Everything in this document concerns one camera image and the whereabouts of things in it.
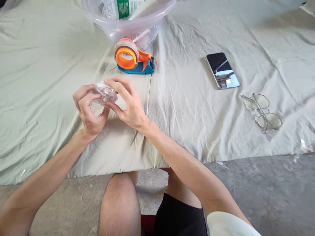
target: finger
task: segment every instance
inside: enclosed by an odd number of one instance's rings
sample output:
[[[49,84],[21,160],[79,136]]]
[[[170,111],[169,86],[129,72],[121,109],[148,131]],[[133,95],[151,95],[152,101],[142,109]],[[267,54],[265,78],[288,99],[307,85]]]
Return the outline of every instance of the finger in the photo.
[[[126,104],[128,105],[128,101],[132,100],[131,94],[126,90],[126,88],[113,80],[105,80],[104,82],[112,87],[115,91],[119,93],[119,95],[125,100]]]
[[[80,110],[85,117],[94,116],[93,112],[91,111],[90,104],[94,99],[98,99],[100,97],[100,94],[88,93],[78,102]]]
[[[90,84],[90,85],[83,85],[81,88],[79,88],[73,95],[73,100],[75,102],[75,106],[76,108],[80,110],[79,104],[78,102],[85,97],[89,91],[92,91],[93,89],[95,89],[95,84]]]
[[[119,117],[124,116],[124,111],[117,104],[112,102],[105,102],[104,105],[112,109]]]
[[[103,110],[102,114],[100,115],[100,117],[107,118],[108,114],[109,114],[109,111],[110,111],[110,109],[104,108],[104,110]]]
[[[133,87],[133,85],[129,79],[125,79],[125,78],[116,76],[114,78],[111,78],[111,80],[121,83],[127,89],[127,91],[131,94],[131,96],[137,94],[135,88]]]

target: glasses lens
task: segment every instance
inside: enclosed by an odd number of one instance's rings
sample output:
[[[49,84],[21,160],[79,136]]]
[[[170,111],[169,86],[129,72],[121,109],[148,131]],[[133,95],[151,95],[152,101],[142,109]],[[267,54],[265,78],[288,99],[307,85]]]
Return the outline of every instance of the glasses lens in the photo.
[[[267,113],[257,118],[257,123],[263,128],[279,128],[282,125],[281,119],[273,113]]]
[[[247,105],[252,109],[265,109],[269,106],[269,102],[265,96],[258,94],[249,98]]]

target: glasses frame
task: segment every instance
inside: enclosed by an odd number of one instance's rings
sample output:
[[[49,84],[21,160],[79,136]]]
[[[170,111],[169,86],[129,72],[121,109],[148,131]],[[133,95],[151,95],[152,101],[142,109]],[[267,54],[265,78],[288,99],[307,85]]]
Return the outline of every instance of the glasses frame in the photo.
[[[262,108],[262,107],[260,106],[260,104],[258,103],[257,99],[255,98],[257,95],[263,96],[263,97],[266,99],[266,101],[268,102],[268,105],[267,105],[265,108]],[[245,95],[241,95],[241,98],[246,99],[246,102],[248,102],[248,100],[252,100],[252,101],[257,105],[258,109],[255,109],[255,108],[251,108],[251,107],[248,105],[248,103],[246,103],[246,106],[247,106],[247,107],[249,107],[249,108],[252,109],[252,110],[256,110],[256,111],[259,113],[259,116],[256,116],[256,118],[255,118],[255,122],[256,122],[260,127],[264,128],[264,130],[262,131],[263,134],[266,134],[268,129],[279,130],[279,128],[282,126],[283,122],[282,122],[281,118],[280,118],[277,114],[270,112],[270,110],[267,108],[267,107],[269,107],[270,102],[269,102],[268,98],[267,98],[265,95],[253,93],[253,95],[252,95],[250,98],[246,97]],[[275,116],[280,120],[281,124],[280,124],[278,127],[274,127],[274,126],[271,124],[271,122],[267,119],[266,114],[275,115]],[[267,122],[267,127],[263,127],[262,125],[259,124],[258,119],[259,119],[260,117],[263,117],[264,120]]]

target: eyeglasses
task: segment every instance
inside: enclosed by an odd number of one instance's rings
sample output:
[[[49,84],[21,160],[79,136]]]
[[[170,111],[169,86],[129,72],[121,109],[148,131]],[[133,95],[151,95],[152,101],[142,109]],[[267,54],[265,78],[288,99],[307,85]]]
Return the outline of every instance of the eyeglasses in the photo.
[[[261,94],[253,93],[253,96],[248,98],[244,95],[241,95],[242,98],[246,100],[246,104],[249,108],[258,111],[259,116],[255,118],[256,123],[264,128],[262,133],[266,134],[267,129],[276,129],[278,130],[282,125],[282,120],[279,116],[274,113],[271,113],[267,107],[269,107],[268,99]]]

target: smartphone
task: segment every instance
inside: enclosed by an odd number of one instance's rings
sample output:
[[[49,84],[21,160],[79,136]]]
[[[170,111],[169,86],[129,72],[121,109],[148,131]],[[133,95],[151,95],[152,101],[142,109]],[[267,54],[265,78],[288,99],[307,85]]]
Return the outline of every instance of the smartphone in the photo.
[[[206,60],[214,75],[218,89],[229,89],[240,86],[240,82],[224,53],[209,54]]]

